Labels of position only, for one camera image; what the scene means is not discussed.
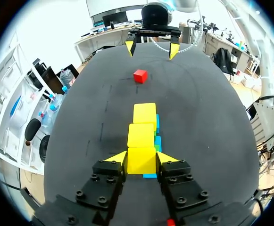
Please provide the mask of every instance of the screw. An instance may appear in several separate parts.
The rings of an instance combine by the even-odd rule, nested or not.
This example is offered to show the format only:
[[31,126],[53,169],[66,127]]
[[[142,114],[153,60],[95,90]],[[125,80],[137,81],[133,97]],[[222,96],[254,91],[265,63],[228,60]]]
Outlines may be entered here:
[[207,191],[201,191],[199,194],[201,198],[207,198],[208,197],[208,192]]
[[115,182],[114,177],[108,177],[107,182],[110,183],[110,184],[114,183]]
[[176,200],[176,203],[179,204],[179,205],[183,205],[187,202],[187,199],[185,197],[179,197],[177,198]]
[[192,180],[192,179],[193,179],[193,177],[192,177],[191,174],[188,174],[188,175],[186,176],[186,178],[189,179],[189,180]]
[[68,225],[76,225],[77,224],[77,219],[76,219],[76,217],[74,217],[72,215],[69,215],[66,219],[66,223]]
[[220,220],[221,218],[218,215],[211,215],[208,222],[215,225],[216,223],[220,222]]
[[97,174],[92,174],[91,179],[92,179],[93,181],[96,181],[96,180],[99,180],[100,178],[98,177]]
[[83,194],[83,191],[81,191],[81,190],[78,190],[77,192],[76,192],[76,196],[77,197],[82,197],[84,194]]
[[100,196],[98,199],[97,199],[98,203],[99,204],[106,204],[108,201],[107,199],[104,197],[104,196]]
[[175,178],[175,177],[171,177],[171,178],[168,179],[168,181],[169,181],[171,184],[173,184],[173,183],[176,182],[177,180],[178,180],[178,179]]

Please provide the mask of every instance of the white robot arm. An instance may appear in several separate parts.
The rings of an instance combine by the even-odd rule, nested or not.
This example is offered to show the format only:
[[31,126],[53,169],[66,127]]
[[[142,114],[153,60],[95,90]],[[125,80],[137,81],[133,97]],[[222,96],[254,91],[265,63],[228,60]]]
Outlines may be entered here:
[[[262,80],[261,96],[274,96],[274,73],[272,71],[266,42],[270,40],[254,40],[249,28],[246,26],[247,21],[241,16],[241,8],[238,8],[230,0],[220,0],[228,12],[233,17],[238,17],[237,25],[245,36],[248,46],[253,55],[260,55],[260,73]],[[267,144],[268,150],[274,146],[274,98],[261,100],[255,103],[257,111],[255,117],[251,120],[251,125],[255,135],[256,143]]]

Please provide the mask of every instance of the green cube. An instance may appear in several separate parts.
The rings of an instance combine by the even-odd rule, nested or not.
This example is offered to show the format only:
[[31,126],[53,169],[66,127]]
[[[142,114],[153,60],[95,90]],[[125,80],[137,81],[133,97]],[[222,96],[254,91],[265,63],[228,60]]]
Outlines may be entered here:
[[156,152],[160,152],[160,145],[154,145]]

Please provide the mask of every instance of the yellow cube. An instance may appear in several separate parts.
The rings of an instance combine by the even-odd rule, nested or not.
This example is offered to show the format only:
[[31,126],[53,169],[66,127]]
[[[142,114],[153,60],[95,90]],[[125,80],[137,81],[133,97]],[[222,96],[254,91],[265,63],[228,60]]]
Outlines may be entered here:
[[133,123],[153,123],[157,130],[157,111],[155,103],[135,104],[133,106]]
[[128,147],[153,147],[154,127],[153,124],[140,123],[130,124],[128,130]]
[[127,151],[128,174],[156,173],[156,149],[154,147],[130,147]]

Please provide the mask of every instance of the blue cube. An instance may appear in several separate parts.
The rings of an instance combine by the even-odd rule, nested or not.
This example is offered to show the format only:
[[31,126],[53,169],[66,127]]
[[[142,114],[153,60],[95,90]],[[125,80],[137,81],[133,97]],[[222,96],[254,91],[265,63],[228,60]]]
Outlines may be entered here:
[[157,178],[157,175],[154,174],[143,174],[143,178]]
[[160,146],[160,152],[162,152],[162,140],[161,140],[161,136],[156,136],[155,145],[159,145]]
[[159,114],[157,114],[157,133],[160,132],[160,119],[159,119]]

